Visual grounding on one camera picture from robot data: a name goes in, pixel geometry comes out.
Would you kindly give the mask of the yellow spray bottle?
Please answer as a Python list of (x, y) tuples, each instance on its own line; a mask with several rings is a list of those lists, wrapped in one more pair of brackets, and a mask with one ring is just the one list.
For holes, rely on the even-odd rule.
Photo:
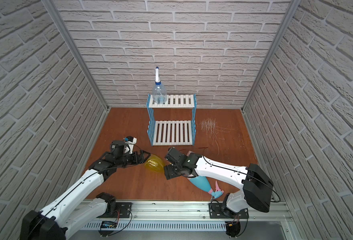
[(155, 173), (164, 173), (164, 162), (161, 158), (156, 155), (150, 155), (150, 157), (144, 163), (147, 170)]

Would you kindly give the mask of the clear spray bottle blue cap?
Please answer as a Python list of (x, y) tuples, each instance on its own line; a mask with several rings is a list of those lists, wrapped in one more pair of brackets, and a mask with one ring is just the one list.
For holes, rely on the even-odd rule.
[(156, 104), (165, 104), (167, 100), (167, 91), (159, 78), (159, 67), (155, 68), (155, 85), (152, 88), (153, 101)]

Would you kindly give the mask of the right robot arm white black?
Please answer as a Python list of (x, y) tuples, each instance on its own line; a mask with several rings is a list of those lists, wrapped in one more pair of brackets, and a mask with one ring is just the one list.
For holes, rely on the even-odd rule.
[(262, 213), (270, 211), (274, 184), (256, 164), (232, 166), (193, 152), (185, 155), (175, 148), (169, 148), (165, 159), (169, 162), (163, 168), (167, 180), (185, 177), (194, 186), (210, 194), (213, 200), (222, 196), (224, 191), (218, 185), (212, 188), (207, 178), (238, 188), (237, 192), (226, 194), (220, 206), (221, 214), (228, 218), (248, 208)]

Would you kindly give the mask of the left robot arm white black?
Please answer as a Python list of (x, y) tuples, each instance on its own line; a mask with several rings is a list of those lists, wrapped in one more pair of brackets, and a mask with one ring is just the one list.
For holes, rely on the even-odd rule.
[(115, 211), (114, 196), (99, 194), (90, 204), (76, 207), (119, 168), (141, 165), (150, 157), (147, 151), (134, 150), (136, 138), (113, 141), (109, 151), (93, 162), (88, 170), (52, 203), (40, 211), (30, 211), (22, 220), (21, 240), (67, 240), (87, 223)]

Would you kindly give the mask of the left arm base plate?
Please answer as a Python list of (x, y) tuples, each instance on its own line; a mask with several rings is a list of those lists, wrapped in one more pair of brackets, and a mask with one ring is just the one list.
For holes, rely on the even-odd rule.
[(115, 202), (108, 204), (106, 212), (98, 218), (123, 218), (129, 219), (131, 216), (131, 202)]

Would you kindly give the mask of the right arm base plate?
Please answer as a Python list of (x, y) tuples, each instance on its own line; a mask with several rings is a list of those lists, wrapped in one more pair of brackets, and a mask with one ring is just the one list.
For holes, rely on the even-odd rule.
[(229, 208), (225, 207), (224, 203), (213, 201), (208, 203), (209, 214), (211, 219), (240, 219), (245, 220), (249, 218), (247, 209), (241, 210), (238, 213), (231, 211)]

